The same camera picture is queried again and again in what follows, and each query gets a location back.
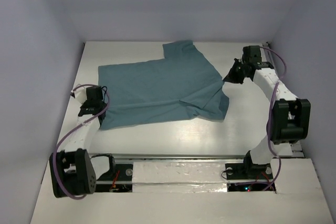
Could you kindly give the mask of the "teal t shirt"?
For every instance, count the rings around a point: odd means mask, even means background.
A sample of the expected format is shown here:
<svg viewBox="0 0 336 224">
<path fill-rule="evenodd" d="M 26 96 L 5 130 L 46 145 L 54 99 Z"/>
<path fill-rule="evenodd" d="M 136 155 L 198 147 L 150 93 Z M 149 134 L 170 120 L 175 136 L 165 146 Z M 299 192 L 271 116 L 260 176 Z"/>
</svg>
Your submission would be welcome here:
<svg viewBox="0 0 336 224">
<path fill-rule="evenodd" d="M 110 105 L 102 130 L 140 124 L 224 120 L 229 98 L 222 76 L 191 40 L 163 45 L 163 59 L 99 66 Z"/>
</svg>

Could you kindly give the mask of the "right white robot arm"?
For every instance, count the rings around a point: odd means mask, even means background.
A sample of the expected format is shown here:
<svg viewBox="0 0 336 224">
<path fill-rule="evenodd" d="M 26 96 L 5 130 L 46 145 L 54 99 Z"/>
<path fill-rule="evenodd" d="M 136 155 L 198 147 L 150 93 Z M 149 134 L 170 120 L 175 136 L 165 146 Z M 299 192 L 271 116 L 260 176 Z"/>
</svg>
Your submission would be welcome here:
<svg viewBox="0 0 336 224">
<path fill-rule="evenodd" d="M 261 46 L 246 46 L 243 55 L 235 62 L 225 77 L 225 82 L 242 84 L 249 78 L 270 102 L 266 136 L 241 163 L 225 165 L 225 179 L 256 180 L 270 168 L 273 158 L 289 144 L 303 140 L 308 135 L 311 103 L 294 95 L 282 82 L 270 62 L 263 61 Z"/>
</svg>

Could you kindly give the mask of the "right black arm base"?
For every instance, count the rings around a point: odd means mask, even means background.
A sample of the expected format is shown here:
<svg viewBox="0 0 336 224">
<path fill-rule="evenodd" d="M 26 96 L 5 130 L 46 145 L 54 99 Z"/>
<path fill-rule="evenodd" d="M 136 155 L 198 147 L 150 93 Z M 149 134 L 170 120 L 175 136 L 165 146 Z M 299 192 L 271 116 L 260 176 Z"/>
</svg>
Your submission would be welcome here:
<svg viewBox="0 0 336 224">
<path fill-rule="evenodd" d="M 274 176 L 270 163 L 254 164 L 250 151 L 242 163 L 227 163 L 221 172 L 221 178 L 228 182 L 229 192 L 275 191 L 271 183 Z"/>
</svg>

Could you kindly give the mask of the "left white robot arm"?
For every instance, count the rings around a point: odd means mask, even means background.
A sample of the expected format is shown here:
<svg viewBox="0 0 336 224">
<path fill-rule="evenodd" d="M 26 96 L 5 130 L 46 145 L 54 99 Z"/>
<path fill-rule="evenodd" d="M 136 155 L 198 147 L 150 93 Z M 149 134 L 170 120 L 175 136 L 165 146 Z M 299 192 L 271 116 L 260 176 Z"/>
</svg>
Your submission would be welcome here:
<svg viewBox="0 0 336 224">
<path fill-rule="evenodd" d="M 110 98 L 106 86 L 95 84 L 78 85 L 70 95 L 80 103 L 77 124 L 57 143 L 49 167 L 54 196 L 81 200 L 96 191 L 99 178 L 111 179 L 117 173 L 112 154 L 89 154 Z"/>
</svg>

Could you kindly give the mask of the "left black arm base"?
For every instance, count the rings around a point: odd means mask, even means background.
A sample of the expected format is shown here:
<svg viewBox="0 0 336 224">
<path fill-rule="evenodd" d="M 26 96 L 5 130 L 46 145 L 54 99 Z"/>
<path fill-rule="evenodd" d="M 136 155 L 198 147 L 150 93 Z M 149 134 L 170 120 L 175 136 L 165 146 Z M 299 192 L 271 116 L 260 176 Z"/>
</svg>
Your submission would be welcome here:
<svg viewBox="0 0 336 224">
<path fill-rule="evenodd" d="M 131 193 L 133 163 L 129 160 L 116 160 L 115 168 L 103 174 L 96 185 L 96 193 Z"/>
</svg>

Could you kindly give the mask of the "aluminium front rail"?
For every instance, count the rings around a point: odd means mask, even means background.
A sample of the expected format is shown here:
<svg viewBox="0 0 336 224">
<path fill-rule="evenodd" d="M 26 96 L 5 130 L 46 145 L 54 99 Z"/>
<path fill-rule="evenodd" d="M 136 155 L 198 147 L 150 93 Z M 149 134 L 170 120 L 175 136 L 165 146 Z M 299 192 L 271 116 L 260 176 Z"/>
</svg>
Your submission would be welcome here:
<svg viewBox="0 0 336 224">
<path fill-rule="evenodd" d="M 245 155 L 112 154 L 115 159 L 243 159 Z"/>
</svg>

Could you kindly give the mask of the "aluminium rail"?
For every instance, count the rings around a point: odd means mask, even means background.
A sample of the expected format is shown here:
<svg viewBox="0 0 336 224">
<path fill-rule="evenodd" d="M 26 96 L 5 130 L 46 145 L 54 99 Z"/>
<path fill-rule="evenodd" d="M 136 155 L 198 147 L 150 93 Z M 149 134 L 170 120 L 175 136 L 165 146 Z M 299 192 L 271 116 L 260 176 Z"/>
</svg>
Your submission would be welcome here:
<svg viewBox="0 0 336 224">
<path fill-rule="evenodd" d="M 115 159 L 243 159 L 245 155 L 112 154 Z"/>
<path fill-rule="evenodd" d="M 283 64 L 283 73 L 278 76 L 278 81 L 276 81 L 275 86 L 272 89 L 271 98 L 269 100 L 270 106 L 269 106 L 269 113 L 268 113 L 268 122 L 266 126 L 267 144 L 268 144 L 269 151 L 274 157 L 278 157 L 279 154 L 276 153 L 275 150 L 273 150 L 272 145 L 271 145 L 272 109 L 273 109 L 273 106 L 276 100 L 276 91 L 278 89 L 279 84 L 282 83 L 283 78 L 286 76 L 288 67 L 283 57 L 281 57 L 274 50 L 270 49 L 269 46 L 262 46 L 261 48 L 268 52 L 269 58 L 273 61 L 272 63 L 273 66 L 275 66 L 274 56 L 276 56 Z"/>
</svg>

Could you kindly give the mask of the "aluminium right side rail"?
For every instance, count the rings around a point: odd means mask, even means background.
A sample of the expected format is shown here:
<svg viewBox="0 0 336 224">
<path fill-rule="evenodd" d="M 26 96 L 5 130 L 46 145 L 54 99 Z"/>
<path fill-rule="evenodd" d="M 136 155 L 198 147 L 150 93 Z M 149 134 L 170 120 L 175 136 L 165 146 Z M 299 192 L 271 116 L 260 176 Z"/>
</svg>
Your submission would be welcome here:
<svg viewBox="0 0 336 224">
<path fill-rule="evenodd" d="M 288 67 L 283 57 L 281 57 L 274 50 L 270 49 L 269 46 L 262 46 L 261 48 L 268 52 L 269 58 L 273 61 L 272 63 L 273 66 L 275 66 L 274 56 L 276 56 L 283 64 L 283 73 L 278 76 L 278 81 L 276 81 L 275 86 L 272 89 L 271 98 L 269 100 L 270 106 L 269 106 L 269 113 L 268 113 L 268 122 L 266 126 L 267 144 L 268 144 L 269 151 L 274 157 L 278 157 L 279 154 L 276 153 L 275 150 L 273 150 L 272 145 L 271 145 L 272 109 L 273 109 L 273 106 L 276 100 L 276 91 L 278 89 L 279 84 L 282 83 L 283 78 L 286 76 Z"/>
</svg>

